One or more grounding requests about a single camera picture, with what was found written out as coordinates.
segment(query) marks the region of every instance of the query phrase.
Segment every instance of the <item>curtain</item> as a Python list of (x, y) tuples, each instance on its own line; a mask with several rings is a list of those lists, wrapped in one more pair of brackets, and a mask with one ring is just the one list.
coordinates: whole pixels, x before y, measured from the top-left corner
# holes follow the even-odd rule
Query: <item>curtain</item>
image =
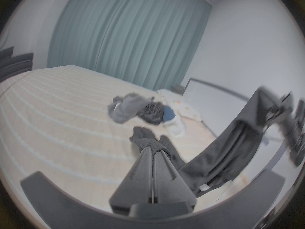
[(74, 64), (157, 90), (180, 84), (206, 26), (204, 0), (70, 0), (48, 67)]

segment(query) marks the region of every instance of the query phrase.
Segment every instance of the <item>white cloth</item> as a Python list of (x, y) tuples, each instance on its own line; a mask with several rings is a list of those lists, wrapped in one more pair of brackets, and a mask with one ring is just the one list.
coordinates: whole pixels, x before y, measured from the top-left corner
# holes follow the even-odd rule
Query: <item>white cloth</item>
[(186, 128), (178, 114), (172, 120), (163, 122), (163, 126), (174, 138), (183, 138), (185, 136)]

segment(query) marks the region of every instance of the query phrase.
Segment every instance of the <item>beige bedsheet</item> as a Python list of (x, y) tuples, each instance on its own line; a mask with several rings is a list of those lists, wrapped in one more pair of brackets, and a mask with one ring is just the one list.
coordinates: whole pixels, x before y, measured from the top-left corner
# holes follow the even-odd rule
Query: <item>beige bedsheet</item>
[[(107, 114), (112, 98), (154, 91), (81, 67), (39, 69), (0, 84), (0, 167), (10, 189), (38, 220), (20, 180), (39, 170), (71, 196), (109, 211), (110, 196), (133, 165), (138, 153), (129, 137), (134, 126), (167, 135), (162, 126), (135, 117), (114, 123)], [(201, 123), (182, 118), (183, 139), (172, 139), (187, 162), (212, 141)]]

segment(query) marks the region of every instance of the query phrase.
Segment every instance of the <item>blue cloth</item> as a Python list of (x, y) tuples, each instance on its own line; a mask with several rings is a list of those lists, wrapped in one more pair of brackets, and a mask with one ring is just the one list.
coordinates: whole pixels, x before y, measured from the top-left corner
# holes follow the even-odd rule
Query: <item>blue cloth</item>
[(163, 111), (163, 122), (172, 120), (175, 117), (175, 113), (170, 107), (163, 105)]
[(69, 0), (48, 67), (74, 64), (148, 89), (180, 84), (212, 6), (204, 0)]

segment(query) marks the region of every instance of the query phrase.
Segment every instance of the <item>folded cloth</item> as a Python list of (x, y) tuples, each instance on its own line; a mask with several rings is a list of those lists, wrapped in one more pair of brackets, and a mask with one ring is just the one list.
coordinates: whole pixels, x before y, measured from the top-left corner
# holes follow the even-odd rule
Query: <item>folded cloth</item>
[[(132, 142), (135, 141), (137, 143), (137, 145), (139, 146), (140, 152), (142, 151), (143, 148), (145, 148), (147, 146), (143, 146), (142, 143), (139, 143), (139, 140), (141, 140), (141, 139), (152, 140), (153, 139), (153, 140), (157, 141), (153, 132), (147, 128), (135, 126), (133, 131), (134, 131), (134, 134), (129, 139), (130, 139), (130, 141), (132, 141)], [(170, 142), (170, 140), (166, 136), (162, 135), (159, 140), (159, 143), (163, 147), (165, 147), (171, 154), (170, 161), (172, 162), (172, 164), (176, 170), (178, 170), (185, 164), (185, 162), (180, 158), (180, 156), (179, 156), (177, 150), (175, 149), (175, 147), (173, 146), (173, 144)]]
[(147, 106), (154, 97), (144, 98), (136, 93), (129, 93), (124, 97), (116, 96), (112, 104), (108, 105), (108, 115), (114, 122), (123, 124), (135, 117), (137, 112)]
[(163, 122), (172, 120), (175, 117), (175, 113), (173, 112), (173, 110), (170, 107), (164, 105), (163, 111), (164, 111)]
[(178, 114), (172, 120), (163, 122), (163, 126), (174, 138), (183, 138), (185, 136), (185, 125)]
[(159, 125), (163, 121), (163, 113), (162, 103), (150, 102), (137, 113), (137, 116), (149, 124)]

